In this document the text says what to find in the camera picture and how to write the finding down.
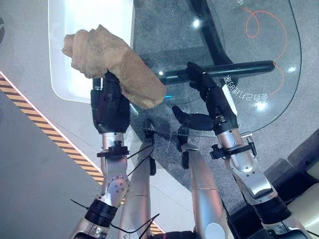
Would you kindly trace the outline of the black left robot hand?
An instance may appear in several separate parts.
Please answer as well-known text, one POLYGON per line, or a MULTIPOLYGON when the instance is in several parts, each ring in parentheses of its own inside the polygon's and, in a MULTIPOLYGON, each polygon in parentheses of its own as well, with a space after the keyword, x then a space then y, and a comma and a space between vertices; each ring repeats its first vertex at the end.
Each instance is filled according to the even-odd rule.
POLYGON ((129 100, 122 94, 119 79, 111 72, 93 79, 91 90, 93 123, 98 133, 125 133, 130 123, 129 100))

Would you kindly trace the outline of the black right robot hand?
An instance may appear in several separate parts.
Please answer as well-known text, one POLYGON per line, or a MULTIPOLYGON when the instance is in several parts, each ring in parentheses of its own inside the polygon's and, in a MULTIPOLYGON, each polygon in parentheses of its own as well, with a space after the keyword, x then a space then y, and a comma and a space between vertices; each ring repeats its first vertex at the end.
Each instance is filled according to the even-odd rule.
POLYGON ((186 71, 190 77, 189 85, 199 91, 208 115, 188 114, 178 106, 173 106, 172 111, 178 122, 190 129, 214 131, 216 135, 238 129, 236 107, 233 105, 231 95, 226 93, 227 85, 216 83, 204 69, 195 63, 188 62, 186 71))

